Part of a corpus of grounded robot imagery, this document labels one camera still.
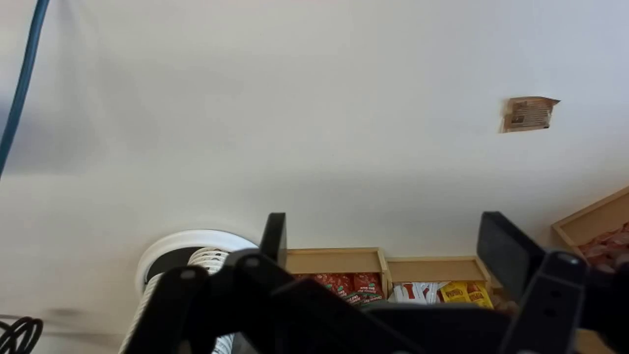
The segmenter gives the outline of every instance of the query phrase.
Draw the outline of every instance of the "blue cable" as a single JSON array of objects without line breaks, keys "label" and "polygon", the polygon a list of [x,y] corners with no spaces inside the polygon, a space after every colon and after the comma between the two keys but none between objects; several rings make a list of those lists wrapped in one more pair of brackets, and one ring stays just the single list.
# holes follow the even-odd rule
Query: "blue cable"
[{"label": "blue cable", "polygon": [[23,61],[21,61],[21,71],[19,71],[13,102],[7,112],[5,128],[1,133],[1,141],[0,141],[0,175],[3,173],[7,153],[11,151],[11,143],[13,143],[13,137],[15,137],[17,126],[19,126],[19,118],[21,118],[21,110],[23,110],[27,84],[31,82],[34,57],[36,57],[36,45],[38,45],[38,33],[42,27],[46,2],[48,0],[36,0],[34,13],[31,19],[31,29],[27,33],[27,43],[25,43],[25,53],[23,53]]}]

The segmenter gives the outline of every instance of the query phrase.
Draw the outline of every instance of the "black cable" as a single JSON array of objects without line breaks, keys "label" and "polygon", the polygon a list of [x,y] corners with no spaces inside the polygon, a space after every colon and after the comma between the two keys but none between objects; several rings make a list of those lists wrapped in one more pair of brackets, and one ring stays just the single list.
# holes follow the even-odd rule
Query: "black cable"
[{"label": "black cable", "polygon": [[7,324],[0,320],[0,354],[29,354],[42,330],[38,318],[21,316]]},{"label": "black cable", "polygon": [[48,0],[36,0],[34,13],[31,19],[31,29],[27,33],[27,43],[25,43],[25,53],[23,53],[23,61],[21,61],[21,71],[19,71],[13,102],[7,112],[5,128],[3,128],[3,133],[0,139],[0,175],[3,171],[7,153],[11,151],[11,143],[13,143],[13,137],[15,137],[17,126],[19,126],[19,118],[21,118],[21,110],[23,110],[23,102],[25,102],[25,92],[31,82],[34,57],[36,57],[36,45],[38,45],[38,33],[40,33],[40,25],[44,19],[46,2]]}]

